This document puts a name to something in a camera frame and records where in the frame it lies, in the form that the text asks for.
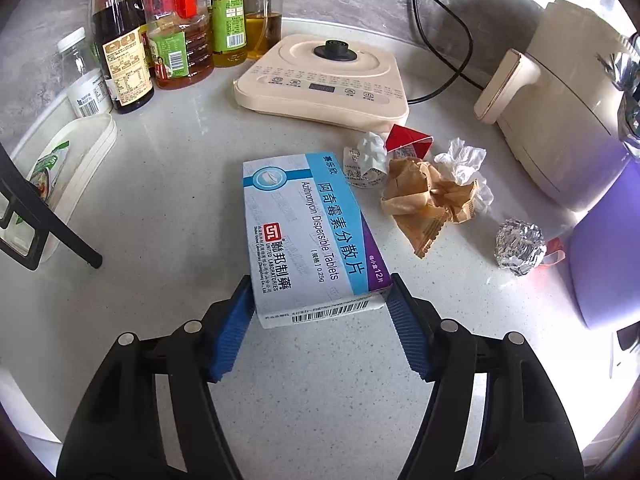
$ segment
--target medicine box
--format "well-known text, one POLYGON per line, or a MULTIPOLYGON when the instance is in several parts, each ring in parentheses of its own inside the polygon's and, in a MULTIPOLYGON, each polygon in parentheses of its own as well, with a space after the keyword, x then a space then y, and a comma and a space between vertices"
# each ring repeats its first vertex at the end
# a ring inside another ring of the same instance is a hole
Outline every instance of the medicine box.
POLYGON ((385 304, 391 277, 333 153, 243 165, 251 277, 265 328, 385 304))

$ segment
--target trash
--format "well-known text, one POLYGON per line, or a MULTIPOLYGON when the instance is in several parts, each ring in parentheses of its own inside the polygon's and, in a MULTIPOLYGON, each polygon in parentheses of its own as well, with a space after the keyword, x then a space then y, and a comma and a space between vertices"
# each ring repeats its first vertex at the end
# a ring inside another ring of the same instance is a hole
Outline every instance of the trash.
POLYGON ((537 225, 511 218, 498 229, 494 255, 501 269, 525 276, 542 263, 545 253, 545 238, 537 225))
POLYGON ((394 217, 419 258, 427 253, 445 222, 462 223, 475 215, 477 181, 459 186, 418 158, 391 160, 389 178, 382 209, 394 217))
POLYGON ((486 212, 494 201, 494 194, 486 184, 486 179, 479 172, 486 157, 486 150, 465 146, 465 141, 458 138, 449 143, 447 153, 436 155, 433 163, 438 171, 459 186, 468 184, 473 178, 478 181, 478 192, 474 197, 474 205, 479 212, 486 212))
POLYGON ((408 156, 424 158, 433 137, 395 124, 386 142, 378 134, 367 132, 358 148, 344 149, 343 170, 347 182, 362 189, 374 189, 388 181, 389 160, 408 156))
POLYGON ((344 157, 342 159, 342 171, 347 182, 353 187, 361 189, 375 189, 386 184, 386 171, 370 169, 364 175, 360 169, 361 153, 353 148, 344 149, 344 157))
POLYGON ((566 252, 564 251, 564 244, 559 237, 553 238, 546 243, 546 254, 542 258, 540 267, 551 267, 555 264, 559 264, 566 258, 566 252))

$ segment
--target aluminum foil ball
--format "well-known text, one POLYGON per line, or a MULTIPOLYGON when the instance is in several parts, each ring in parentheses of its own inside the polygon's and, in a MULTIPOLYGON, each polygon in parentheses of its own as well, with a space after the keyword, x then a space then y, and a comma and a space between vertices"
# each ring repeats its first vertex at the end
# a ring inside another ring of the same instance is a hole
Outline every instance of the aluminum foil ball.
POLYGON ((545 253, 545 239, 537 225, 511 218, 498 229, 494 254, 501 269, 524 276, 539 266, 545 253))

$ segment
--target white tray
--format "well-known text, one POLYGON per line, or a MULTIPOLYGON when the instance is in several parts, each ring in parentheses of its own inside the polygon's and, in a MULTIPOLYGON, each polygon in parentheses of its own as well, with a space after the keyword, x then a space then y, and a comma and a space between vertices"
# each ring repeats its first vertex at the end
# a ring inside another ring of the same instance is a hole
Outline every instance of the white tray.
MULTIPOLYGON (((47 143, 39 156, 31 163, 31 169, 26 178, 31 176, 36 160, 48 155, 57 145, 69 141, 69 151, 62 167, 56 186, 49 199, 49 206, 53 212, 65 223, 71 215, 86 189, 91 177, 109 153, 116 142, 118 129, 115 120, 109 114, 98 114, 84 119, 76 119, 64 126, 47 143)), ((14 160, 20 160, 22 153, 14 153, 14 160)), ((27 223, 16 225, 17 216, 11 219, 8 229, 0 231, 4 238, 17 251, 27 254, 33 239, 33 228, 27 223)), ((60 241, 52 234, 40 257, 40 262, 46 262, 56 250, 60 241)))

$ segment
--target barcode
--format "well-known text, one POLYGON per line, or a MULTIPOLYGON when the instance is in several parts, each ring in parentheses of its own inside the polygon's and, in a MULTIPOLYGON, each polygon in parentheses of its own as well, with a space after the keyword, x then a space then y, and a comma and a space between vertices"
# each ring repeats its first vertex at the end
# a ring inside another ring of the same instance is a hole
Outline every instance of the barcode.
POLYGON ((360 301, 359 303, 350 303, 343 306, 335 306, 327 310, 318 310, 317 312, 309 312, 308 314, 300 314, 298 316, 291 316, 293 323, 303 323, 305 321, 312 321, 316 319, 322 319, 324 317, 340 316, 340 314, 348 314, 349 312, 355 312, 356 310, 362 310, 369 304, 369 300, 360 301))
POLYGON ((80 113, 82 117, 90 117, 98 113, 98 106, 95 101, 91 99, 87 104, 80 106, 80 113))
POLYGON ((244 32, 226 37, 227 48, 231 48, 233 46, 243 46, 243 45, 244 45, 244 32))
POLYGON ((173 70, 182 70, 184 68, 184 59, 182 58, 182 52, 170 52, 169 53, 169 68, 173 70))

